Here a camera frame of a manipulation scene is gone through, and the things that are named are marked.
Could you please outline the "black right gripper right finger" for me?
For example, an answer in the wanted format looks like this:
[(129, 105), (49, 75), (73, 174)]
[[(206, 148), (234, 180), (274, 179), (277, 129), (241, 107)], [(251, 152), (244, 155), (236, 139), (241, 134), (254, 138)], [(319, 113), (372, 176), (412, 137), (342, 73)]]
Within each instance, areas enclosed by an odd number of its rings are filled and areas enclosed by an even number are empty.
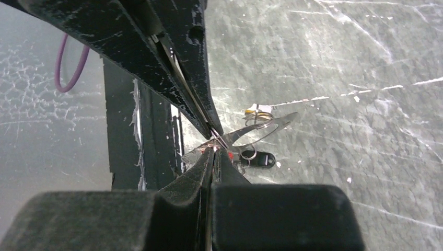
[(347, 195), (336, 186), (252, 184), (215, 153), (213, 250), (364, 250)]

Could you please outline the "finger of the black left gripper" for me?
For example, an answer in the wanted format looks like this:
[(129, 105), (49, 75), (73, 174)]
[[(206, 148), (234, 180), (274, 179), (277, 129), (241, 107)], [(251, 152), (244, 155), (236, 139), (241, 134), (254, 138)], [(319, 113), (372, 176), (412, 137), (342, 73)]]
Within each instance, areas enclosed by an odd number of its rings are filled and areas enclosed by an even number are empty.
[(148, 1), (161, 24), (158, 39), (174, 57), (171, 66), (179, 93), (176, 106), (203, 136), (222, 135), (217, 110), (211, 95), (205, 10), (207, 1)]
[(110, 60), (171, 103), (180, 96), (148, 1), (6, 1)]

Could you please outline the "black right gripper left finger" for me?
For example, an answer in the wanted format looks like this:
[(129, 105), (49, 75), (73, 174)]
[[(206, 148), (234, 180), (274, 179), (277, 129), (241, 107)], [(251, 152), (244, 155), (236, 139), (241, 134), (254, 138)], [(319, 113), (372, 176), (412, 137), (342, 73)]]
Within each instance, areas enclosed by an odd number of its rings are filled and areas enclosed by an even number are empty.
[(1, 250), (210, 250), (214, 150), (161, 190), (58, 191), (31, 198)]

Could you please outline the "black key fob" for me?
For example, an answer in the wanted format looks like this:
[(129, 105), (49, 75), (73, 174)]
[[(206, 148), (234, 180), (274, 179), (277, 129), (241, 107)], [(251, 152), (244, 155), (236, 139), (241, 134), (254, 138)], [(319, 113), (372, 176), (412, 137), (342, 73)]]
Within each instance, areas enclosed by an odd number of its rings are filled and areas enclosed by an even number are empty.
[(245, 150), (240, 154), (240, 162), (246, 166), (269, 169), (276, 164), (276, 158), (269, 152)]

